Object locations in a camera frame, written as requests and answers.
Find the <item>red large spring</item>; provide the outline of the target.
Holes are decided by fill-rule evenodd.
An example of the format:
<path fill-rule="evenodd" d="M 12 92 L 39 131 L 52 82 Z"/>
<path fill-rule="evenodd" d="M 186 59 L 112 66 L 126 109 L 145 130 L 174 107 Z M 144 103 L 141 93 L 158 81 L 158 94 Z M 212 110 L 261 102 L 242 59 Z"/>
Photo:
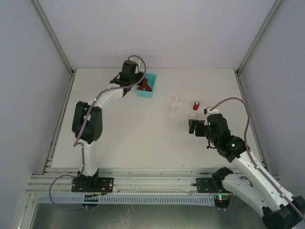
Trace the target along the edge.
<path fill-rule="evenodd" d="M 197 111 L 199 109 L 200 103 L 199 102 L 194 102 L 193 104 L 193 110 Z"/>

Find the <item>white peg fixture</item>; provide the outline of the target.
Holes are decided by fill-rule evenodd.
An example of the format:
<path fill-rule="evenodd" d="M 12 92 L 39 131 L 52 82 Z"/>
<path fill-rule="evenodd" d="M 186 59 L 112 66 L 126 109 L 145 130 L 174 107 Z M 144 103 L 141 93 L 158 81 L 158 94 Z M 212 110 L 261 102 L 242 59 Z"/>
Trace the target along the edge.
<path fill-rule="evenodd" d="M 177 96 L 170 107 L 168 116 L 179 120 L 189 120 L 195 118 L 197 112 L 193 110 L 193 105 L 181 102 Z"/>

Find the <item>teal plastic bin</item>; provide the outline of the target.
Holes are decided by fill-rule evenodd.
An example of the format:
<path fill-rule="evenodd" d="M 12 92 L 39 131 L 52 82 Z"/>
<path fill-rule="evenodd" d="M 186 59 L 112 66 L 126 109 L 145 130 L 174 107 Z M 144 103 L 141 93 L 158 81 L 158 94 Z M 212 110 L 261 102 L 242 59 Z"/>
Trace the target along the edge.
<path fill-rule="evenodd" d="M 136 87 L 136 94 L 138 97 L 144 97 L 144 98 L 152 98 L 153 92 L 154 92 L 154 87 L 155 87 L 155 81 L 156 81 L 156 75 L 152 73 L 147 73 L 145 75 L 145 78 L 148 80 L 148 84 L 151 87 L 152 91 L 141 91 L 138 90 L 139 85 Z"/>

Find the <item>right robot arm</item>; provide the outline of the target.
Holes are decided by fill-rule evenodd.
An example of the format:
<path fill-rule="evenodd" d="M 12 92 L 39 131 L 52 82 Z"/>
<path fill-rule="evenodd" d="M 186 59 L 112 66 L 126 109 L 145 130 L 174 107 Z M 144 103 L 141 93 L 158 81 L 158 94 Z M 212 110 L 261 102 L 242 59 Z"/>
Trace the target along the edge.
<path fill-rule="evenodd" d="M 282 187 L 255 158 L 243 139 L 231 134 L 227 120 L 221 114 L 210 114 L 206 120 L 190 119 L 189 133 L 205 137 L 208 148 L 215 149 L 235 165 L 248 183 L 227 167 L 212 174 L 211 184 L 217 191 L 215 205 L 226 209 L 232 193 L 250 206 L 268 229 L 292 229 L 305 219 L 305 199 L 295 197 Z"/>

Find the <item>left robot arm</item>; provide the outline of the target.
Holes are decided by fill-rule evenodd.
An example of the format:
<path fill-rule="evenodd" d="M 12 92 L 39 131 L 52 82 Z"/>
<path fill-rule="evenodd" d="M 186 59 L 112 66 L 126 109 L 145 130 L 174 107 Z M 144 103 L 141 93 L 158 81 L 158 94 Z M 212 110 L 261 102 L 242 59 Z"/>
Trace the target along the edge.
<path fill-rule="evenodd" d="M 94 191 L 98 188 L 98 167 L 96 165 L 96 142 L 102 135 L 102 116 L 106 106 L 123 98 L 134 86 L 144 83 L 146 72 L 141 72 L 133 59 L 123 62 L 122 70 L 109 86 L 94 99 L 79 101 L 75 106 L 72 132 L 75 134 L 73 146 L 81 146 L 81 168 L 72 180 L 72 188 Z"/>

